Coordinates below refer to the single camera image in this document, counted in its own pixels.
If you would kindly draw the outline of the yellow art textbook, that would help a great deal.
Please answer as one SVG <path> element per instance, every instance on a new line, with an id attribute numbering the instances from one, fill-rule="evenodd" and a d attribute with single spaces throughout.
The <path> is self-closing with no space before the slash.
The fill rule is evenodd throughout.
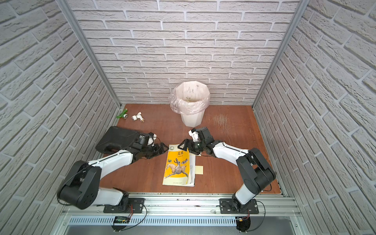
<path id="1" fill-rule="evenodd" d="M 193 187 L 195 184 L 196 156 L 178 145 L 169 145 L 164 171 L 164 186 Z"/>

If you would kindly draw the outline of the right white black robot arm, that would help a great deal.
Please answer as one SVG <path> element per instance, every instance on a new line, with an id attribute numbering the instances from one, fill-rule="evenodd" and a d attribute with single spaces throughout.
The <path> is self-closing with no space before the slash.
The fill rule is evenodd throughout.
<path id="1" fill-rule="evenodd" d="M 223 141 L 215 140 L 208 128 L 189 131 L 192 139 L 185 139 L 178 149 L 200 155 L 203 152 L 210 156 L 226 160 L 239 168 L 243 185 L 233 195 L 233 206 L 243 209 L 276 179 L 276 173 L 269 162 L 257 148 L 251 150 L 230 146 Z"/>

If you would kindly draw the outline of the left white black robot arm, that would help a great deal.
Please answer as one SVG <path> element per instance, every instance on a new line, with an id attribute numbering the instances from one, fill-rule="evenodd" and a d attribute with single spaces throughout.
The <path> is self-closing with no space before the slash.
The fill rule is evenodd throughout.
<path id="1" fill-rule="evenodd" d="M 135 163 L 140 159 L 149 160 L 168 151 L 154 133 L 141 133 L 130 146 L 101 159 L 89 162 L 75 162 L 63 180 L 56 197 L 59 204 L 75 206 L 81 210 L 90 206 L 112 206 L 115 209 L 129 208 L 129 194 L 120 189 L 100 187 L 101 179 L 117 169 Z"/>

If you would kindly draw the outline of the yellow sticky note on table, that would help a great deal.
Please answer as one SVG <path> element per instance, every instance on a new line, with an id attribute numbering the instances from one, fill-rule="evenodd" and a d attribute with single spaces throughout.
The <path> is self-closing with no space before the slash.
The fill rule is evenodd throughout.
<path id="1" fill-rule="evenodd" d="M 203 166 L 201 166 L 201 165 L 196 165 L 196 166 L 195 166 L 195 174 L 196 174 L 196 175 L 203 175 Z"/>

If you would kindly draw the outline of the black plastic tool case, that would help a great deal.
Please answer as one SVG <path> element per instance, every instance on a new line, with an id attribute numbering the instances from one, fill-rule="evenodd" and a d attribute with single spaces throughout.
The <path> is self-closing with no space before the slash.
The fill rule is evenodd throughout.
<path id="1" fill-rule="evenodd" d="M 139 131 L 111 126 L 96 145 L 96 150 L 102 154 L 124 150 L 130 147 L 139 136 Z"/>

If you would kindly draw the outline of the white pipe fitting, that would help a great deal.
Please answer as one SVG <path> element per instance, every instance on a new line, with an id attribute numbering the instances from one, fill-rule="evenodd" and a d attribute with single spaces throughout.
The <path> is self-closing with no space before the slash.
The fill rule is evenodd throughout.
<path id="1" fill-rule="evenodd" d="M 138 112 L 136 115 L 133 115 L 133 116 L 132 116 L 132 120 L 133 120 L 133 121 L 136 121 L 136 120 L 138 120 L 138 119 L 139 119 L 142 123 L 145 122 L 145 119 L 143 118 L 141 112 Z"/>

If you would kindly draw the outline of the green pipe fitting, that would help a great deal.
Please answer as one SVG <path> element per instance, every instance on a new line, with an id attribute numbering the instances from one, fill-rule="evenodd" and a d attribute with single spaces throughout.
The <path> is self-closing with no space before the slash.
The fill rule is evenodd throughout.
<path id="1" fill-rule="evenodd" d="M 116 116 L 117 119 L 121 119 L 121 118 L 124 118 L 124 119 L 127 119 L 128 118 L 128 109 L 125 108 L 119 115 Z"/>

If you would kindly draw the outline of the white trash bin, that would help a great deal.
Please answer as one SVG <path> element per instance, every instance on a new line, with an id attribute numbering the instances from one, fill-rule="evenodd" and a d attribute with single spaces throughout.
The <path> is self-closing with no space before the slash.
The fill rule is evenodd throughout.
<path id="1" fill-rule="evenodd" d="M 205 110 L 194 115 L 180 115 L 185 126 L 197 127 L 201 124 L 204 113 Z"/>

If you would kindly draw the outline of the clear pink bin liner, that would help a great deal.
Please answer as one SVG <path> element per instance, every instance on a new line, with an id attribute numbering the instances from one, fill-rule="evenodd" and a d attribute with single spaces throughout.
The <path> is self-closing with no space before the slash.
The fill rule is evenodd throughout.
<path id="1" fill-rule="evenodd" d="M 173 112 L 194 115 L 209 106 L 210 97 L 211 93 L 207 85 L 198 81 L 187 81 L 175 87 L 168 99 Z"/>

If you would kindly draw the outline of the left controller board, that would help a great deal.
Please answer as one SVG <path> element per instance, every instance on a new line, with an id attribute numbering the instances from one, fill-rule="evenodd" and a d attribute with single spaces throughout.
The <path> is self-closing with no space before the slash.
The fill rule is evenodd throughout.
<path id="1" fill-rule="evenodd" d="M 128 224 L 130 222 L 131 218 L 126 216 L 116 216 L 114 218 L 113 224 Z"/>

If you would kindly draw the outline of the controller board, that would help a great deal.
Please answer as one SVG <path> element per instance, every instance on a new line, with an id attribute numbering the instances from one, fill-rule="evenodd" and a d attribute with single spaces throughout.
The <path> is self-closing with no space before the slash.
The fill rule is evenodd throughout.
<path id="1" fill-rule="evenodd" d="M 131 218 L 126 216 L 116 216 L 114 218 L 113 224 L 128 224 L 130 222 Z"/>
<path id="2" fill-rule="evenodd" d="M 240 233 L 245 233 L 251 226 L 250 217 L 236 217 L 236 229 Z"/>

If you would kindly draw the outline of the right controller board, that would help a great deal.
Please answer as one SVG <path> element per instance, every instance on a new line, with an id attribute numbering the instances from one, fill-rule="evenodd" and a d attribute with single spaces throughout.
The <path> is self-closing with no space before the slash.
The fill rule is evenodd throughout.
<path id="1" fill-rule="evenodd" d="M 251 226 L 250 217 L 236 217 L 236 229 L 240 233 L 245 233 Z"/>

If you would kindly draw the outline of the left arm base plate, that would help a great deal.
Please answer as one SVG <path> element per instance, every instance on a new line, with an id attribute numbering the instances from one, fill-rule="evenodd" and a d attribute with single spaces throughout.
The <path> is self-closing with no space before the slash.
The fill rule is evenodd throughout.
<path id="1" fill-rule="evenodd" d="M 144 198 L 123 198 L 121 202 L 116 205 L 105 205 L 104 213 L 142 213 Z"/>

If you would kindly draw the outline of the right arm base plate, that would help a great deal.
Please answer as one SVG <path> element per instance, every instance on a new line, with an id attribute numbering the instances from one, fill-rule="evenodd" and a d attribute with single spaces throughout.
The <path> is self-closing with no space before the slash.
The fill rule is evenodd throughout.
<path id="1" fill-rule="evenodd" d="M 219 199 L 219 207 L 221 214 L 259 214 L 255 199 L 251 199 L 243 205 L 236 198 L 221 198 Z"/>

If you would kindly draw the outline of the aluminium frame rail front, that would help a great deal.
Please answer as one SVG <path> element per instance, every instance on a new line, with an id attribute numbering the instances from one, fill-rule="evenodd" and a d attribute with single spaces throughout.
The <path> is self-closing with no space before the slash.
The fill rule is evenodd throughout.
<path id="1" fill-rule="evenodd" d="M 179 193 L 131 193 L 129 198 L 143 198 L 142 205 L 133 206 L 136 211 L 132 214 L 148 216 L 224 216 L 222 211 L 227 211 L 228 216 L 237 216 L 230 209 L 220 206 L 220 199 L 231 200 L 230 194 L 179 194 Z M 255 197 L 258 201 L 254 208 L 258 214 L 250 212 L 242 215 L 250 216 L 302 216 L 297 202 L 293 197 L 282 195 L 260 194 Z"/>

